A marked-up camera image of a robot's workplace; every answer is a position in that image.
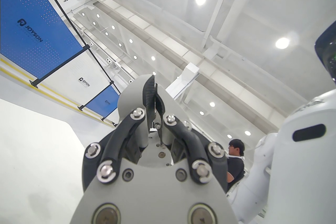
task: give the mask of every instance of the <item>man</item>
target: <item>man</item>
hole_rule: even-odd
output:
[[[239,180],[244,177],[244,156],[245,145],[240,139],[232,139],[229,143],[228,156],[228,191]]]

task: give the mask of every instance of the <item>joyson logo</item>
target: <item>joyson logo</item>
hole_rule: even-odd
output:
[[[32,27],[30,27],[29,25],[26,26],[27,22],[25,19],[18,20],[18,23],[20,24],[21,27],[24,27],[26,29],[25,32],[33,36],[38,42],[43,41],[43,39],[33,30]]]
[[[89,87],[89,86],[90,86],[89,83],[88,83],[86,80],[84,80],[83,78],[79,78],[78,81],[79,81],[82,85],[84,85],[85,87]]]

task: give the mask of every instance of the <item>blue banner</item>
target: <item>blue banner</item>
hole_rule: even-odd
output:
[[[48,0],[0,2],[0,53],[35,77],[82,50]]]
[[[86,107],[103,117],[107,117],[117,108],[118,99],[119,95],[112,86],[109,86],[88,103]]]

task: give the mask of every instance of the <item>black t-shirt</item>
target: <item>black t-shirt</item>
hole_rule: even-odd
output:
[[[228,172],[234,180],[228,183],[228,191],[239,180],[244,177],[244,162],[241,158],[228,158]]]

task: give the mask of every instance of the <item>white platform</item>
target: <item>white platform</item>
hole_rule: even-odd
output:
[[[70,125],[0,99],[0,223],[69,223],[84,147]]]

